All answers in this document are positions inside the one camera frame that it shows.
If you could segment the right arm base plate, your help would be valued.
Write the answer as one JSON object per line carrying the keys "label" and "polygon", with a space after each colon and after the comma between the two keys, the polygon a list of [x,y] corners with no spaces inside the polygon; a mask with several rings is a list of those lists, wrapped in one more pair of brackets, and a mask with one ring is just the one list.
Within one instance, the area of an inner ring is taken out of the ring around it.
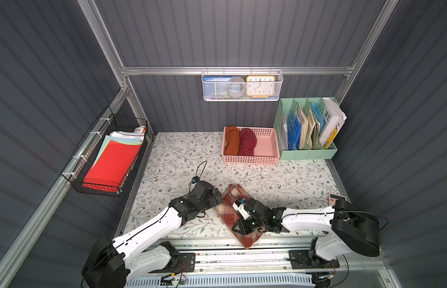
{"label": "right arm base plate", "polygon": [[288,260],[293,270],[334,269],[340,267],[337,258],[334,258],[333,260],[324,260],[314,256],[311,259],[308,250],[289,250]]}

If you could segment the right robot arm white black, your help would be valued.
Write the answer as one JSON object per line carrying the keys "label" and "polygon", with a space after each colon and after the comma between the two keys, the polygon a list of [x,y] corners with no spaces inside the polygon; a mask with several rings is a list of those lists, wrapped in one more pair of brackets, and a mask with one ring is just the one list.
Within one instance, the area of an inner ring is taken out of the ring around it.
{"label": "right robot arm white black", "polygon": [[324,232],[326,236],[312,239],[306,255],[307,263],[314,267],[351,252],[370,258],[380,255],[378,217],[343,199],[332,206],[313,210],[269,208],[255,199],[237,199],[233,208],[242,216],[232,227],[232,231],[239,235],[254,231],[276,234],[297,230]]}

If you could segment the dark red polka-dot skirt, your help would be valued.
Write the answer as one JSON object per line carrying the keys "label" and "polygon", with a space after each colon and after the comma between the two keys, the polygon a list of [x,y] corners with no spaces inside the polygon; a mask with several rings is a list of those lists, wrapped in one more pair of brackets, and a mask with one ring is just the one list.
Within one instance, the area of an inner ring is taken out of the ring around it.
{"label": "dark red polka-dot skirt", "polygon": [[240,131],[240,148],[239,156],[253,157],[255,147],[257,146],[257,137],[250,128],[243,128]]}

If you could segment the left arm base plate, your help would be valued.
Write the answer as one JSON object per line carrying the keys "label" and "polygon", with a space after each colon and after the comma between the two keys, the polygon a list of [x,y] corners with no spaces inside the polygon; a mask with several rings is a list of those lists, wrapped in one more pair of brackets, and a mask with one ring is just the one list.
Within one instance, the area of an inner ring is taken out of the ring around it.
{"label": "left arm base plate", "polygon": [[194,272],[196,264],[195,253],[180,253],[178,256],[173,256],[170,262],[158,273],[175,273]]}

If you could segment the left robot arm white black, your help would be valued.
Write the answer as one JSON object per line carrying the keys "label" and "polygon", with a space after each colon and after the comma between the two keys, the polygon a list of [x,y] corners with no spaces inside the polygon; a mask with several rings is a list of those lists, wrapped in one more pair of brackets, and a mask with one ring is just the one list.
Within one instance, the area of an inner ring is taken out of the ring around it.
{"label": "left robot arm white black", "polygon": [[123,288],[149,272],[179,266],[178,250],[168,241],[150,246],[198,214],[222,203],[221,192],[206,181],[198,181],[186,196],[173,199],[148,222],[112,240],[103,237],[94,244],[82,268],[82,288]]}

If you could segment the rust orange skirt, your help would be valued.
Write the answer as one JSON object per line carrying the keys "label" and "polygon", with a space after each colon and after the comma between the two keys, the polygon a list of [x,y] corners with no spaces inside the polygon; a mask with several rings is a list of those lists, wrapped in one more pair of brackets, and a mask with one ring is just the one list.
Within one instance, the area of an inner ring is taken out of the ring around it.
{"label": "rust orange skirt", "polygon": [[225,156],[237,156],[240,149],[240,130],[234,126],[225,128],[226,146],[224,149]]}

